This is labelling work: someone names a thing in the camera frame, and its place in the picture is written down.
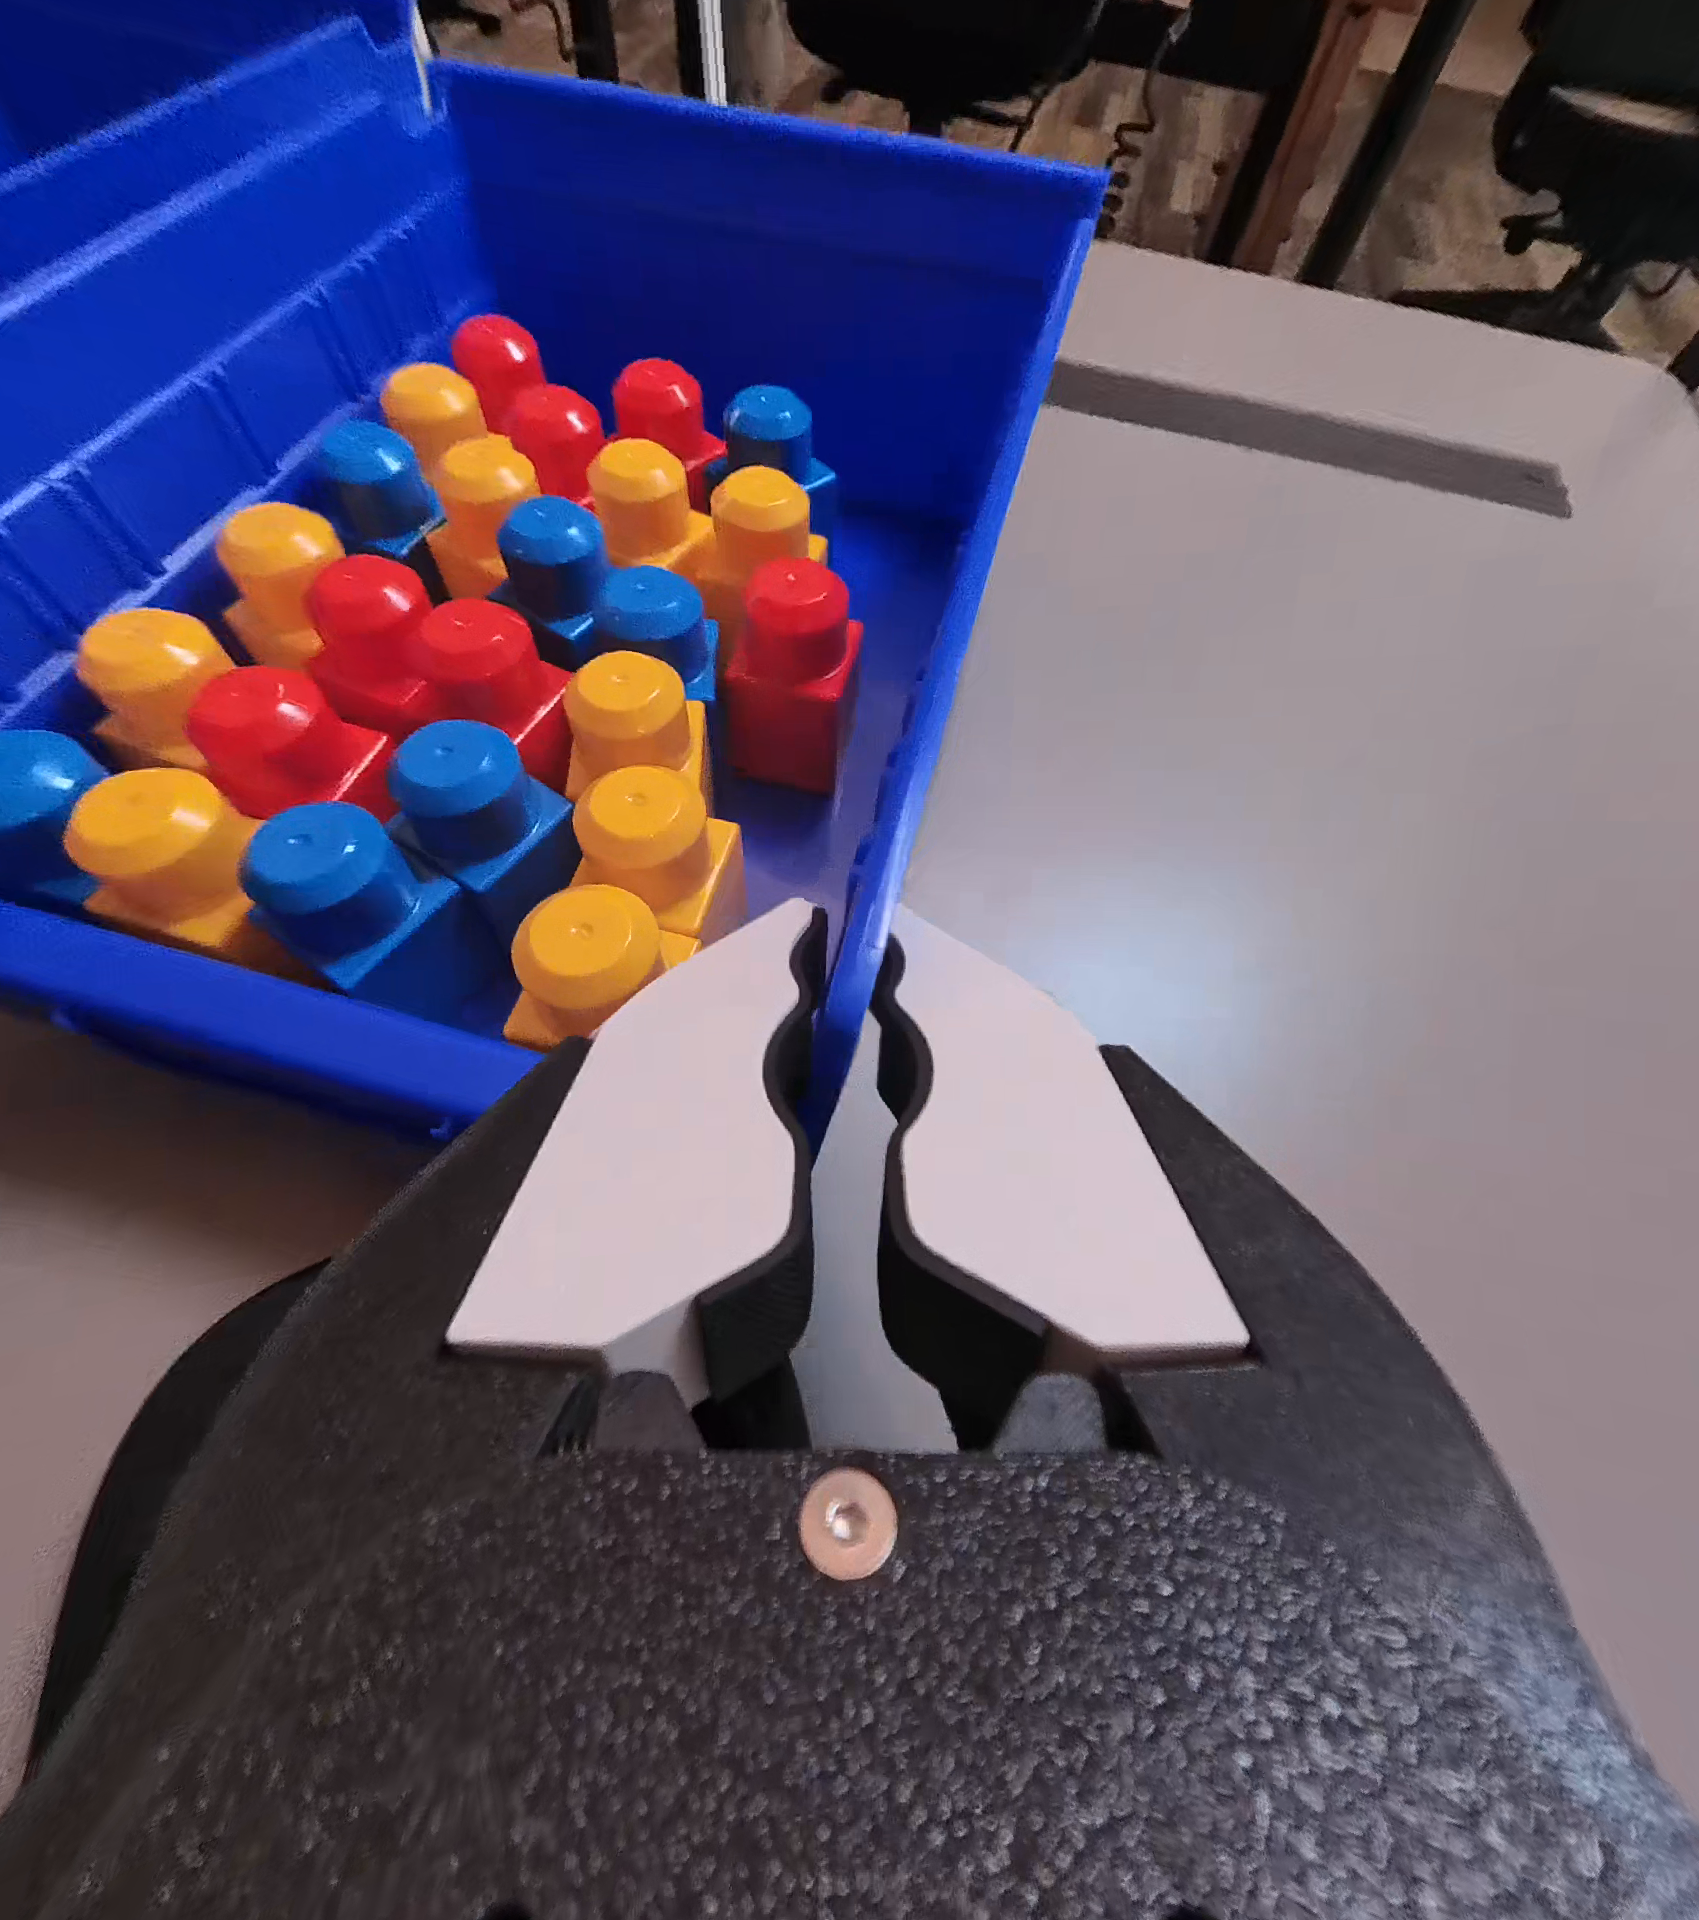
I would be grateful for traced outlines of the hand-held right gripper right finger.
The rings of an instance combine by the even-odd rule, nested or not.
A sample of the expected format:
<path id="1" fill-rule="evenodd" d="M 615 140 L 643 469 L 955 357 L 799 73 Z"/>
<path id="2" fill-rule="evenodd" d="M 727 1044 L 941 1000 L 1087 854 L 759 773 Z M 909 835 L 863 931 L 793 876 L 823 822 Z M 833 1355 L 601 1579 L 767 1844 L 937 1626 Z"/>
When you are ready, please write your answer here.
<path id="1" fill-rule="evenodd" d="M 1231 1365 L 1249 1332 L 1091 1033 L 901 908 L 869 1013 L 891 1119 L 881 1326 L 947 1404 Z"/>

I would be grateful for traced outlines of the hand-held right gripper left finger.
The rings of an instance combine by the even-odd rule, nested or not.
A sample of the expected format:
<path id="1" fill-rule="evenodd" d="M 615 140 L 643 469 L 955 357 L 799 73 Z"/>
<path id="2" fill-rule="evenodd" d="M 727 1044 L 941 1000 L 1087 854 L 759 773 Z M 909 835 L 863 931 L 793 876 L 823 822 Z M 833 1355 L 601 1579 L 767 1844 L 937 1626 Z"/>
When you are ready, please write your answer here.
<path id="1" fill-rule="evenodd" d="M 813 1307 L 807 1092 L 825 913 L 789 899 L 645 984 L 573 1080 L 453 1311 L 459 1357 L 777 1374 Z"/>

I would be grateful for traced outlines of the group of mega blocks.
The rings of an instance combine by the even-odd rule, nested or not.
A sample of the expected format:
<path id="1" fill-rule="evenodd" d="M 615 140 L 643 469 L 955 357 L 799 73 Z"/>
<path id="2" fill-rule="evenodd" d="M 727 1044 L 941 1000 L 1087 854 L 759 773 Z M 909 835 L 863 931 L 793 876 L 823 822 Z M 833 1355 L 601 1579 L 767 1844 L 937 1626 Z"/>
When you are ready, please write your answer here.
<path id="1" fill-rule="evenodd" d="M 531 1053 L 749 919 L 743 827 L 847 775 L 863 626 L 789 386 L 641 357 L 611 416 L 501 314 L 264 501 L 208 620 L 100 616 L 0 727 L 0 907 Z"/>

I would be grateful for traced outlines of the black metal pole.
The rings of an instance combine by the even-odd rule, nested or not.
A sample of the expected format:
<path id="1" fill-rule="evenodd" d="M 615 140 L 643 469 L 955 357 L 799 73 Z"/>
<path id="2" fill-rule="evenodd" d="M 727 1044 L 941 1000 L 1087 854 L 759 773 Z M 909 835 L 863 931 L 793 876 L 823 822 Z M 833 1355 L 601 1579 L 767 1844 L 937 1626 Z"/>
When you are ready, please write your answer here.
<path id="1" fill-rule="evenodd" d="M 1477 3 L 1425 3 L 1293 281 L 1335 290 Z"/>

